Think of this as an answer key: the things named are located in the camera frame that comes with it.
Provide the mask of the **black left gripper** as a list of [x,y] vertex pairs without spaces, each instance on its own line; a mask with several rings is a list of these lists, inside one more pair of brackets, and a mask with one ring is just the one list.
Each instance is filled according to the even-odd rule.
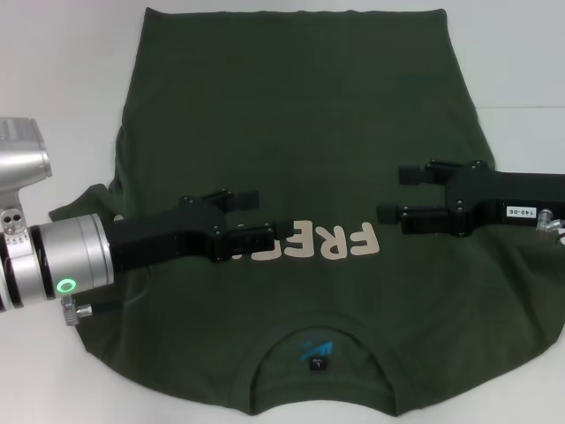
[[277,241],[294,234],[292,220],[227,230],[226,213],[258,207],[257,191],[222,189],[204,197],[185,196],[156,215],[116,221],[108,227],[113,269],[124,272],[185,256],[218,262],[274,251]]

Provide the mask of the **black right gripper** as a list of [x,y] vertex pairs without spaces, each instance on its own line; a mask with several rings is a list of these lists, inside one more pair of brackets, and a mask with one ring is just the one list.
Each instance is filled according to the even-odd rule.
[[446,186],[446,208],[378,204],[379,224],[399,225],[403,235],[468,237],[487,225],[531,226],[542,235],[564,227],[564,176],[491,169],[480,162],[431,159],[420,168],[402,165],[399,183]]

